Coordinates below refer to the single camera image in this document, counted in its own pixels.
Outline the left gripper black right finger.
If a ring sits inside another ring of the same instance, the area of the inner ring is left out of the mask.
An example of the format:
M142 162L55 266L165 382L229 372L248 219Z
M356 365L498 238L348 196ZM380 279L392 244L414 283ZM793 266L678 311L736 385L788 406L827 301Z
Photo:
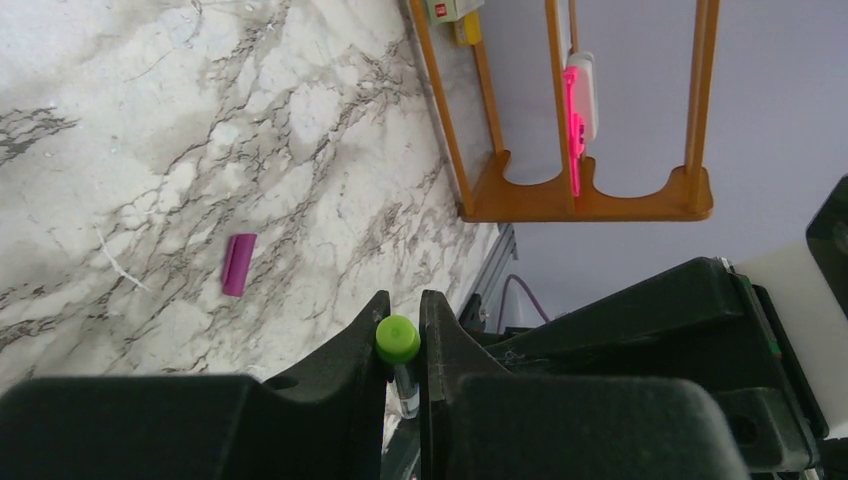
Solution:
M679 379L507 371L446 297L420 300L425 479L745 479L727 421Z

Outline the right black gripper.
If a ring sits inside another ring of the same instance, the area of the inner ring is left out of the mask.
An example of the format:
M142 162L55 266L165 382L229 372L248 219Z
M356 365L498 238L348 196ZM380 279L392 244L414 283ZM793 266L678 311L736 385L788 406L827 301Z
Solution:
M768 290L698 257L489 348L515 373L683 379L753 472L822 465L827 421Z

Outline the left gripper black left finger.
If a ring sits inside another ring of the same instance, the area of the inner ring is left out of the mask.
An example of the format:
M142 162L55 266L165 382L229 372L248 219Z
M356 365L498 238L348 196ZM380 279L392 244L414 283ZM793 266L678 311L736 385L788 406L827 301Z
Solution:
M44 377L1 398L5 479L376 479L386 379L380 291L285 371Z

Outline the silver pen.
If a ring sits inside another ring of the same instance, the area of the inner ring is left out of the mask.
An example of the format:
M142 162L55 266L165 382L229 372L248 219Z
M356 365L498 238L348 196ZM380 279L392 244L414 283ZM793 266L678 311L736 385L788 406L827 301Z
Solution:
M420 385L415 361L420 351L418 327L402 315L382 319L375 333L378 356L390 369L390 385L404 419L414 419L420 409Z

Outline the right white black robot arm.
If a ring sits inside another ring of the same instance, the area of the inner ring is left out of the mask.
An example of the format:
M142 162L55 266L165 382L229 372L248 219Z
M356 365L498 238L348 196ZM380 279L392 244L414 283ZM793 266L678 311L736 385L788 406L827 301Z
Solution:
M515 373L691 381L754 478L845 478L847 183L797 242L686 261L490 351Z

